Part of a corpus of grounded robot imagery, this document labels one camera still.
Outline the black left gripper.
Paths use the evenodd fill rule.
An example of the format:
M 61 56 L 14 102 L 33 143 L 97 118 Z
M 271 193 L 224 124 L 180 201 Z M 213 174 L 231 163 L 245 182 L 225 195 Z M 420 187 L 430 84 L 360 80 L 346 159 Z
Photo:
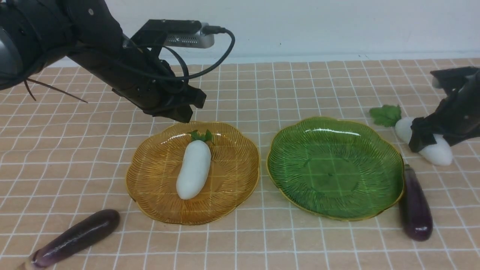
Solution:
M 93 52 L 93 48 L 82 46 L 84 51 L 71 52 L 67 56 L 91 74 L 110 86 L 117 95 L 126 98 L 145 114 L 168 118 L 179 123 L 189 123 L 193 110 L 190 105 L 202 109 L 206 94 L 199 88 L 187 85 L 183 90 L 182 105 L 179 96 L 167 92 L 169 84 L 130 71 L 106 58 L 107 53 Z

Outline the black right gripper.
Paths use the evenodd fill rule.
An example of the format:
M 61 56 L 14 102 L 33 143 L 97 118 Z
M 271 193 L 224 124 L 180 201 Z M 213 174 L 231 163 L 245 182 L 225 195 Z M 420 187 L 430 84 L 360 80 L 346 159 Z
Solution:
M 433 131 L 439 131 L 449 146 L 479 137 L 480 72 L 478 67 L 456 67 L 432 70 L 432 87 L 442 89 L 446 97 L 431 115 L 433 125 L 425 117 L 414 118 L 410 129 L 409 148 L 419 153 L 435 145 Z

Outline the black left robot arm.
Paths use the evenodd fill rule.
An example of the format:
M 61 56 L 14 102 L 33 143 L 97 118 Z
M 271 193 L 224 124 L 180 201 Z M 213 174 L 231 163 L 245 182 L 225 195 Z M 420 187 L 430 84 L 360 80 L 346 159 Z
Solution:
M 1 89 L 68 57 L 145 114 L 181 123 L 201 109 L 206 94 L 175 78 L 159 60 L 168 34 L 199 29 L 199 21 L 149 19 L 132 36 L 123 32 L 104 0 L 6 0 L 1 2 Z

